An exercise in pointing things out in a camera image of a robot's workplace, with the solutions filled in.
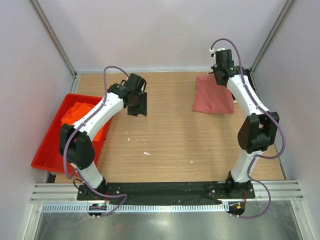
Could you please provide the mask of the pink polo t shirt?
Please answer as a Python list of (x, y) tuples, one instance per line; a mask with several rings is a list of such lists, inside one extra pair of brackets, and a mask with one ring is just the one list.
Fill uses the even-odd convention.
[(234, 114), (234, 100), (224, 85), (217, 85), (213, 74), (197, 76), (193, 112), (205, 114)]

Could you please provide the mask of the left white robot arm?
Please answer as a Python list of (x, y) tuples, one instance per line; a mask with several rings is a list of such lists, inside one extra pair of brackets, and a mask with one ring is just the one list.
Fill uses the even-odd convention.
[[(100, 129), (122, 109), (129, 116), (147, 115), (147, 82), (131, 73), (121, 83), (105, 88), (104, 97), (84, 117), (72, 124), (63, 124), (59, 133), (59, 151), (63, 158), (65, 176), (78, 174), (84, 185), (100, 197), (106, 198), (107, 183), (94, 162), (93, 140)], [(73, 167), (68, 173), (67, 165)]]

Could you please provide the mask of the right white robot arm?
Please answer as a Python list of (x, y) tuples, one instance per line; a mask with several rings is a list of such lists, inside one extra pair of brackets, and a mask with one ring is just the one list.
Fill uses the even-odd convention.
[(275, 142), (280, 117), (260, 101), (244, 69), (234, 64), (230, 49), (212, 49), (210, 54), (214, 58), (211, 69), (217, 85), (231, 92), (245, 116), (237, 134), (241, 151), (223, 187), (227, 196), (241, 198), (250, 189), (256, 160)]

